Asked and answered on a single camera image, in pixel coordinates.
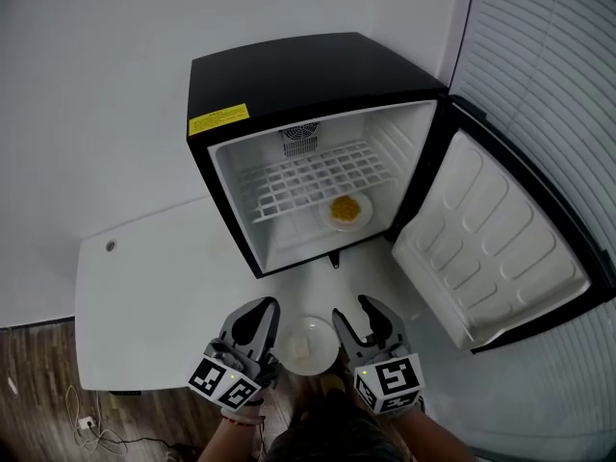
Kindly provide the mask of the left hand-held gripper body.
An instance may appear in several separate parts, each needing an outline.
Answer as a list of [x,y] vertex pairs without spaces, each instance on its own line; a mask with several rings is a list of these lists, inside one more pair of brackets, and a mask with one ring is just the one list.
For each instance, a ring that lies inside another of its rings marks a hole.
[[278,376],[280,363],[268,347],[258,360],[252,349],[249,352],[246,355],[221,339],[212,340],[195,363],[187,386],[227,410],[257,405],[262,391]]

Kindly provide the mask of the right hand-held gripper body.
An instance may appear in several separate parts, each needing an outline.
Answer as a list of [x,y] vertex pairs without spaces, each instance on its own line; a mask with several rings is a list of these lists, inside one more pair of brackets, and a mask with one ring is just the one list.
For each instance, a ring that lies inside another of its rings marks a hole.
[[416,404],[425,385],[419,354],[406,343],[379,351],[351,372],[356,393],[375,415],[400,415]]

